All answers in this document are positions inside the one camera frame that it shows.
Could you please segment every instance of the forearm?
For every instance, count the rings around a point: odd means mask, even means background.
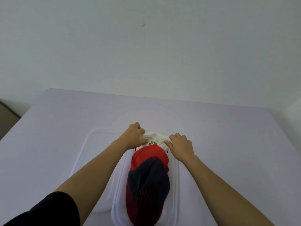
[[[197,183],[218,225],[273,225],[256,207],[210,170],[197,156],[190,157],[183,163]]]
[[[55,190],[65,192],[73,198],[79,211],[81,225],[102,195],[125,151],[124,144],[115,140]]]

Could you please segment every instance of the colorful logo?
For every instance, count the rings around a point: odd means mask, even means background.
[[[150,145],[153,145],[153,144],[158,145],[156,142],[152,141],[152,142],[149,144],[149,146],[150,146]]]

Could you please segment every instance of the person's left hand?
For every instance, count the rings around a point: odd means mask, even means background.
[[[141,140],[141,135],[145,133],[144,129],[140,127],[140,124],[136,122],[131,124],[128,129],[118,138],[118,140],[125,144],[126,149],[134,149],[141,145],[147,144],[148,140]]]

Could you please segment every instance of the red and navy cap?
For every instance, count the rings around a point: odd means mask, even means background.
[[[153,144],[134,153],[126,182],[126,210],[134,226],[153,226],[169,192],[168,156]]]

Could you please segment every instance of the plastic container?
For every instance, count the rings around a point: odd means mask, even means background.
[[[116,140],[123,132],[119,130],[111,129],[97,129],[89,133],[87,136],[81,151],[79,152],[73,169],[70,173],[72,176],[80,168],[86,165],[95,156],[101,153],[107,148],[114,140]],[[112,208],[113,197],[115,189],[117,188],[117,182],[120,177],[120,172],[124,164],[125,154],[119,160],[115,167],[106,188],[103,191],[102,196],[92,210],[93,213],[99,213],[108,211]]]
[[[112,205],[112,220],[116,226],[133,225],[126,211],[126,181],[131,168],[131,159],[135,150],[128,150],[122,166],[122,171],[118,178],[118,187],[115,191]],[[164,202],[162,214],[157,226],[175,226],[178,221],[179,212],[179,162],[174,158],[171,152],[168,152],[169,158],[169,181],[170,190]]]

